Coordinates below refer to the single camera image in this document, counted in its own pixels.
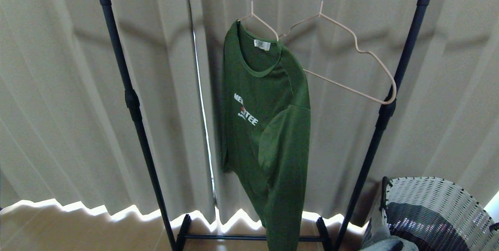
laundry basket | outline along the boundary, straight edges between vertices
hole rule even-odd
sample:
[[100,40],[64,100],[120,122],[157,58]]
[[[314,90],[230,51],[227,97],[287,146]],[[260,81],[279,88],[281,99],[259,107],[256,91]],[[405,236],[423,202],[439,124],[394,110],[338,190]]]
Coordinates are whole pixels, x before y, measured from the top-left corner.
[[362,247],[391,235],[420,251],[498,251],[497,224],[463,188],[435,177],[383,178]]

bottom rack bar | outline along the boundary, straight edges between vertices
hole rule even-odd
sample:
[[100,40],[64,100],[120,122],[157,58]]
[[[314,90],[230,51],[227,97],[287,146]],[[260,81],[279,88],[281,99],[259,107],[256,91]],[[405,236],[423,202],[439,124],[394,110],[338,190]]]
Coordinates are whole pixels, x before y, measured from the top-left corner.
[[[177,236],[177,251],[182,251],[187,239],[198,239],[198,240],[267,240],[265,235],[194,235],[188,234],[189,227],[191,226],[191,217],[187,214],[184,217],[182,226],[180,227],[179,234]],[[300,237],[300,242],[322,242],[322,246],[325,251],[332,250],[331,238],[329,237],[326,225],[322,217],[320,217],[317,222],[317,228],[319,230],[318,237]]]

round neckline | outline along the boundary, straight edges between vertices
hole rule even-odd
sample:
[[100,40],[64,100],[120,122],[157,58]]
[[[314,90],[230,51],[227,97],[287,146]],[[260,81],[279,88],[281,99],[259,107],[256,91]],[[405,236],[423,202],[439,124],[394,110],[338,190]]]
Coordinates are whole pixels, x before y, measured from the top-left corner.
[[[267,68],[267,69],[265,69],[263,71],[255,71],[255,70],[253,70],[248,65],[248,63],[246,62],[246,59],[244,59],[244,56],[242,55],[242,51],[241,51],[241,40],[240,40],[240,36],[239,36],[239,28],[241,28],[241,32],[242,33],[246,34],[248,37],[250,37],[252,39],[261,40],[261,41],[264,41],[264,42],[269,42],[271,44],[271,47],[272,47],[272,45],[275,45],[277,47],[277,49],[278,49],[278,52],[279,52],[279,57],[277,58],[276,62],[273,65],[271,65],[269,68]],[[258,36],[255,36],[253,33],[249,32],[241,24],[241,22],[239,20],[237,20],[235,22],[235,37],[237,39],[237,55],[241,59],[242,65],[244,66],[244,68],[246,69],[246,71],[248,71],[248,73],[250,73],[254,77],[262,78],[262,77],[265,77],[266,75],[268,75],[274,68],[276,68],[277,64],[280,61],[281,54],[282,54],[282,43],[281,43],[281,41],[271,40],[271,39],[265,39],[265,38],[260,38]]]

clothing tag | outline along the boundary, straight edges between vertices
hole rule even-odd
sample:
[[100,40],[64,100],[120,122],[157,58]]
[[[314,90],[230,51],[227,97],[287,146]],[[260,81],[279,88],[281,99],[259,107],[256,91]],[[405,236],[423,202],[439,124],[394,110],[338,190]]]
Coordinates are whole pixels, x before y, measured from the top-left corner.
[[269,51],[271,49],[271,43],[262,40],[255,40],[255,47]]

shirt logo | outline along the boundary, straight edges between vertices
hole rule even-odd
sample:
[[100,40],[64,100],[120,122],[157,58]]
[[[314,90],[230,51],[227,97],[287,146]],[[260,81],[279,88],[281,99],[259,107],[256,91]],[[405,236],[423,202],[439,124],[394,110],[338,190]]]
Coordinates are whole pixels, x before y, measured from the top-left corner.
[[252,116],[248,111],[246,111],[241,96],[234,93],[234,99],[237,102],[241,103],[241,111],[238,112],[237,115],[242,117],[245,121],[249,121],[251,124],[257,125],[258,120],[254,116]]

